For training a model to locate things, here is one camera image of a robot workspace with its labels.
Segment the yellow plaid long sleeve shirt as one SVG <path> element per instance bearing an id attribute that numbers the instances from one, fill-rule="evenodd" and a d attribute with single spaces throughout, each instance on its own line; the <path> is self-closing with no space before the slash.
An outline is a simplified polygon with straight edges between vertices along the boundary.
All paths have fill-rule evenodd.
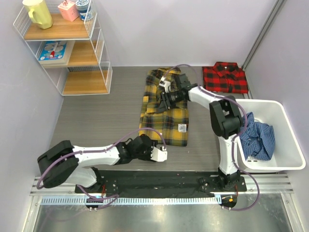
<path id="1" fill-rule="evenodd" d="M 167 145 L 187 146 L 189 111 L 187 101 L 176 103 L 175 108 L 160 113 L 158 111 L 161 92 L 164 90 L 159 85 L 163 76 L 170 82 L 169 90 L 178 90 L 175 78 L 181 74 L 176 68 L 168 72 L 169 68 L 150 70 L 146 76 L 144 95 L 140 112 L 140 128 L 153 128 L 160 132 Z"/>

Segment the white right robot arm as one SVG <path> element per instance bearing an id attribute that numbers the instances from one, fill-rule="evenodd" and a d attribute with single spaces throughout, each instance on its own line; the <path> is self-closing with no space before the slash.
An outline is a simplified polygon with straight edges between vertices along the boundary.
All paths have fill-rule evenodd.
<path id="1" fill-rule="evenodd" d="M 224 191 L 234 188 L 240 181 L 240 170 L 235 155 L 237 134 L 243 125 L 242 116 L 236 99 L 211 93 L 198 84 L 192 84 L 185 74 L 175 78 L 176 90 L 171 90 L 171 81 L 166 77 L 159 80 L 163 88 L 160 94 L 159 112 L 171 110 L 182 100 L 195 102 L 210 112 L 211 128 L 219 139 L 220 164 L 218 168 L 218 185 Z"/>

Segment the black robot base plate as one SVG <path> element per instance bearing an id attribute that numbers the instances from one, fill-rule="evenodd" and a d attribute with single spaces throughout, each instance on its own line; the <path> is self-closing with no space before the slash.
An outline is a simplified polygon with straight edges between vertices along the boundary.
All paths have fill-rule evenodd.
<path id="1" fill-rule="evenodd" d="M 246 192 L 244 177 L 234 188 L 224 190 L 218 185 L 217 172 L 193 171 L 97 171 L 101 176 L 87 193 L 98 193 L 121 198 L 199 198 L 215 193 Z"/>

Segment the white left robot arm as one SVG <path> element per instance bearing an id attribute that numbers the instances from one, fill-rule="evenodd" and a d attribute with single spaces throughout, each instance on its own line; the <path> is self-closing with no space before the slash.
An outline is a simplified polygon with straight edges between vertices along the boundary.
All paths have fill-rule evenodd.
<path id="1" fill-rule="evenodd" d="M 41 178 L 37 189 L 71 183 L 97 193 L 103 181 L 95 166 L 123 165 L 135 159 L 151 161 L 156 145 L 157 141 L 145 134 L 105 147 L 73 146 L 69 140 L 64 140 L 38 157 Z"/>

